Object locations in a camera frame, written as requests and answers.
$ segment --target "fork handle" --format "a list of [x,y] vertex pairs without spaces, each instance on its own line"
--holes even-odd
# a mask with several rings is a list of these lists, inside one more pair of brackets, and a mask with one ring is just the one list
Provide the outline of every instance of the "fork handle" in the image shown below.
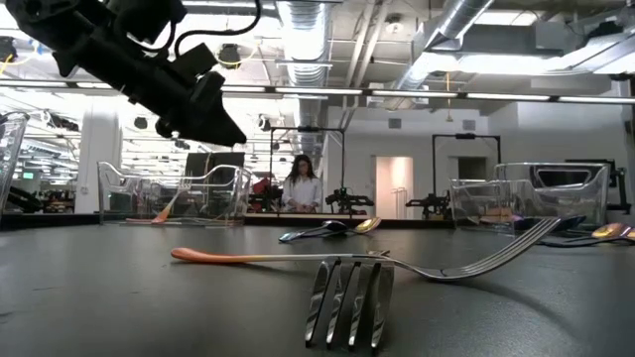
[[230,255],[209,254],[190,248],[175,248],[173,258],[193,263],[237,264],[254,262],[321,261],[330,257],[353,258],[353,254],[294,254],[294,255]]

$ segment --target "doorway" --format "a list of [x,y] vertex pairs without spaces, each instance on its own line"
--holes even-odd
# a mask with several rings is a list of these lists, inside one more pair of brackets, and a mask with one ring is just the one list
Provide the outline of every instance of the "doorway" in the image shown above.
[[487,179],[487,158],[457,158],[459,179]]
[[413,197],[413,158],[375,158],[375,215],[382,219],[413,219],[406,203]]

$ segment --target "clear acrylic box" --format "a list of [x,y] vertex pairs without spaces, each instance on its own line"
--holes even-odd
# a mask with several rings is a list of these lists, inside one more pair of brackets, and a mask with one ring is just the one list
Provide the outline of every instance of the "clear acrylic box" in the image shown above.
[[8,113],[0,116],[0,218],[9,196],[9,188],[13,179],[13,172],[18,163],[20,146],[27,129],[29,115],[26,113]]
[[98,169],[102,224],[152,224],[171,201],[174,204],[164,225],[236,225],[244,221],[252,177],[246,169],[219,165],[203,177],[150,176],[103,162]]
[[581,224],[593,227],[606,223],[609,165],[503,164],[494,168],[494,179],[524,182],[517,192],[523,216],[583,216]]
[[452,179],[454,222],[511,234],[547,217],[599,227],[605,223],[609,172],[604,164],[522,163],[496,166],[488,181]]

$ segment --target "fork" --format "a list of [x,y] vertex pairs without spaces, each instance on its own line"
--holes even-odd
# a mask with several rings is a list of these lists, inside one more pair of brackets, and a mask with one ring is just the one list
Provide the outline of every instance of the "fork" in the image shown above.
[[170,212],[172,211],[172,207],[177,202],[177,198],[179,198],[181,193],[183,193],[185,191],[188,191],[190,189],[191,189],[191,179],[182,178],[181,181],[179,182],[179,187],[177,188],[177,193],[175,193],[175,196],[172,197],[172,200],[168,203],[166,208],[164,208],[161,211],[161,213],[159,213],[157,215],[157,217],[155,217],[155,219],[153,219],[151,222],[152,223],[165,223],[168,220],[168,216],[170,215]]
[[347,291],[352,277],[352,271],[359,269],[357,293],[353,303],[352,323],[348,338],[348,346],[353,347],[357,327],[361,317],[361,309],[365,300],[368,287],[374,282],[372,276],[378,276],[377,303],[374,308],[373,336],[371,347],[377,348],[383,331],[384,322],[388,313],[388,306],[392,294],[394,281],[394,266],[416,273],[434,282],[451,282],[467,278],[477,277],[498,269],[511,262],[519,255],[527,251],[554,228],[560,224],[559,218],[544,218],[538,221],[531,229],[500,251],[484,258],[476,263],[450,269],[431,269],[418,267],[404,261],[388,257],[381,253],[372,254],[304,254],[304,255],[218,255],[196,251],[190,248],[176,248],[172,256],[177,259],[209,264],[239,264],[254,262],[282,262],[282,261],[321,261],[317,271],[313,294],[310,304],[310,313],[307,320],[305,342],[311,345],[314,340],[318,316],[323,306],[324,295],[333,277],[333,270],[340,266],[338,281],[335,284],[333,296],[333,309],[326,334],[326,344],[330,345],[335,332],[335,327],[341,310],[341,303]]

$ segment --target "black table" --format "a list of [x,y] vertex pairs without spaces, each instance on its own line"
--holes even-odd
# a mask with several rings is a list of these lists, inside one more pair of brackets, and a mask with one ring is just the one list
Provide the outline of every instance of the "black table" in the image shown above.
[[[506,238],[380,230],[277,243],[284,228],[118,225],[0,234],[0,356],[348,355],[305,348],[318,263],[183,264],[170,250],[323,253],[390,249],[429,267],[474,261]],[[635,249],[535,247],[468,283],[396,271],[382,356],[633,356]],[[369,355],[360,336],[355,355]]]

